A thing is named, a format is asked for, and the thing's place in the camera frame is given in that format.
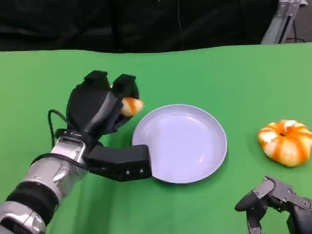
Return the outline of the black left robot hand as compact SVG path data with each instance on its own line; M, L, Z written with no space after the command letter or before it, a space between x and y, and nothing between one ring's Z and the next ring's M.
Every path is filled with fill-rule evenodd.
M72 129L93 138L114 133L131 117L121 113L123 98L139 98L136 77L122 74L111 85L108 73L94 70L71 92L66 117Z

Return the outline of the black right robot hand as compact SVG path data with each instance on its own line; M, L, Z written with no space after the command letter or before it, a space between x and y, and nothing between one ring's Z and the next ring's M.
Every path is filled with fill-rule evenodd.
M293 187L272 176L247 193L234 207L237 212L245 212L250 234L262 233L261 219L271 207L278 212L289 213L286 221L289 233L310 234L312 232L312 200L301 197Z

